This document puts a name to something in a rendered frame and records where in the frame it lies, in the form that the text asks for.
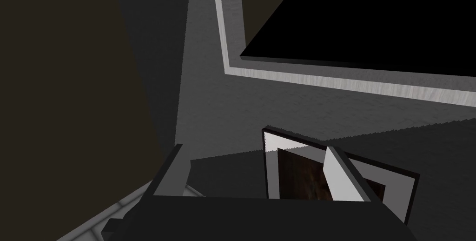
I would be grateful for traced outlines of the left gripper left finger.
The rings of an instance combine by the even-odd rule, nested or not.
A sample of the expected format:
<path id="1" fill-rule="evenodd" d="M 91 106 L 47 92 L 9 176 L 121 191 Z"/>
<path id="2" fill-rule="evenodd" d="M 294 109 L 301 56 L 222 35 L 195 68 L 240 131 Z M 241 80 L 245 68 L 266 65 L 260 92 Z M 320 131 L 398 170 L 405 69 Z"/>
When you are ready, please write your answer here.
<path id="1" fill-rule="evenodd" d="M 164 167 L 154 195 L 183 196 L 191 169 L 190 151 L 183 144 L 176 144 Z"/>

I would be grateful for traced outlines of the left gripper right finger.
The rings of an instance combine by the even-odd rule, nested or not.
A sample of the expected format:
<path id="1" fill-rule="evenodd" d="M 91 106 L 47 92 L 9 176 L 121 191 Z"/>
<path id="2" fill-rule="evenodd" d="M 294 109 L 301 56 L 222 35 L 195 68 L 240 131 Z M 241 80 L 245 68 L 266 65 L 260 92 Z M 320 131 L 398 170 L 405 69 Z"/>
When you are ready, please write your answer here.
<path id="1" fill-rule="evenodd" d="M 344 159 L 333 147 L 327 147 L 324 157 L 323 172 L 334 201 L 367 201 L 371 198 L 359 183 L 349 167 L 349 160 Z"/>

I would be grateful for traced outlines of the black framed wall picture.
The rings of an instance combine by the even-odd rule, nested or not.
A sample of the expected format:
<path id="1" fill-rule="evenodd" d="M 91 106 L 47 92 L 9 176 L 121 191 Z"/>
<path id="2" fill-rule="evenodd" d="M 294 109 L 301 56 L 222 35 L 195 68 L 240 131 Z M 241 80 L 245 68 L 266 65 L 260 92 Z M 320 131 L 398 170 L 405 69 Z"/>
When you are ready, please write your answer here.
<path id="1" fill-rule="evenodd" d="M 262 129 L 262 139 L 267 198 L 279 198 L 278 149 L 315 161 L 321 166 L 324 165 L 328 148 L 325 145 L 287 134 L 282 130 L 271 129 L 269 126 Z M 383 186 L 383 203 L 405 224 L 408 223 L 419 174 L 357 154 L 348 153 L 347 156 L 363 178 Z"/>

